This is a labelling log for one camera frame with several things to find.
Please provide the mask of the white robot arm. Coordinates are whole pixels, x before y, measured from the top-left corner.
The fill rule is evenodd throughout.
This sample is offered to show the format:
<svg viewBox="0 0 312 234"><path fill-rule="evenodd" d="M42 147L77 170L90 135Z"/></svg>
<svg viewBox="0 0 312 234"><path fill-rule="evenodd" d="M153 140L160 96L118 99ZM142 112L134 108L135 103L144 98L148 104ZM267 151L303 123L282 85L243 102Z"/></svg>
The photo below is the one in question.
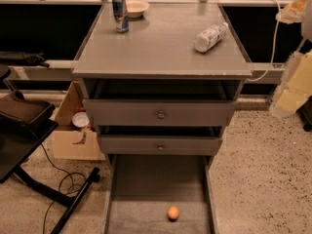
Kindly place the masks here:
<svg viewBox="0 0 312 234"><path fill-rule="evenodd" d="M276 21L300 23L302 41L312 41L312 0L292 0L277 15ZM285 118L295 112L312 96L312 51L295 51L286 62L281 83L271 98L272 116Z"/></svg>

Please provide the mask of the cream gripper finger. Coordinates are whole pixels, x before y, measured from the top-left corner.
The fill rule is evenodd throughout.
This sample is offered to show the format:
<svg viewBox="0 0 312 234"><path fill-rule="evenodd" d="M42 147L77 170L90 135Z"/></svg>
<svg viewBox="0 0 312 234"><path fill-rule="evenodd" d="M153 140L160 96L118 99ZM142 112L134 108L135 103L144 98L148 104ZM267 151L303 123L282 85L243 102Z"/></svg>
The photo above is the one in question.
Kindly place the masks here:
<svg viewBox="0 0 312 234"><path fill-rule="evenodd" d="M312 96L312 52L294 52L288 59L281 84L273 93L269 112L282 119L289 117Z"/></svg>
<svg viewBox="0 0 312 234"><path fill-rule="evenodd" d="M308 0L292 0L278 12L275 17L276 21L286 24L303 22L307 2Z"/></svg>

